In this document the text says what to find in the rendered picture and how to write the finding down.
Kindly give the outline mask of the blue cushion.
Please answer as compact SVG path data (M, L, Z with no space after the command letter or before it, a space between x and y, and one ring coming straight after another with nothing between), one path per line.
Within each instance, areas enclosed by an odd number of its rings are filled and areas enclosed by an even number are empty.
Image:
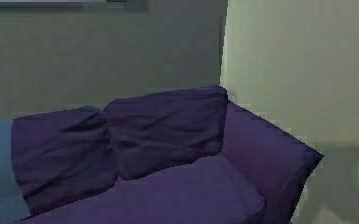
M10 224L30 215L12 162L12 153L18 146L14 139L25 129L23 118L0 120L0 224Z

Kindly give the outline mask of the purple sofa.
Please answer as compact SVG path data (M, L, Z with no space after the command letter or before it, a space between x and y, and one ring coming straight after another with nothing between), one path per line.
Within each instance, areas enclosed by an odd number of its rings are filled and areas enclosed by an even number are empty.
M219 86L16 118L19 224L289 224L321 154Z

